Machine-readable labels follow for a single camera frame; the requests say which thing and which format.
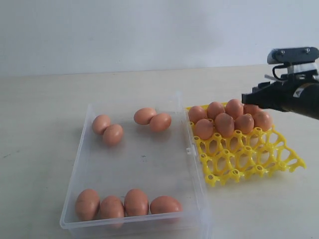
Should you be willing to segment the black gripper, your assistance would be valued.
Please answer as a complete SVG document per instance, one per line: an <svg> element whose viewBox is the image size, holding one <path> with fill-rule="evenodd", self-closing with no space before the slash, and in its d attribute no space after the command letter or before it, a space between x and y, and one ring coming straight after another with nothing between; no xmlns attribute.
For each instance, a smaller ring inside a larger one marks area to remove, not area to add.
<svg viewBox="0 0 319 239"><path fill-rule="evenodd" d="M276 111L298 111L300 102L294 92L303 81L262 82L252 88L251 93L241 95L242 103L257 105L261 109Z"/></svg>

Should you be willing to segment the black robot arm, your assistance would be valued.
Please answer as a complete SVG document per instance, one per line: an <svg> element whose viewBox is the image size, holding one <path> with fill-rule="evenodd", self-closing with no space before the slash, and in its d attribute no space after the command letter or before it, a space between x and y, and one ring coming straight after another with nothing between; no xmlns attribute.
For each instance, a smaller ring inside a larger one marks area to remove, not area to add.
<svg viewBox="0 0 319 239"><path fill-rule="evenodd" d="M319 118L319 84L314 81L259 83L251 93L242 94L241 101L261 109Z"/></svg>

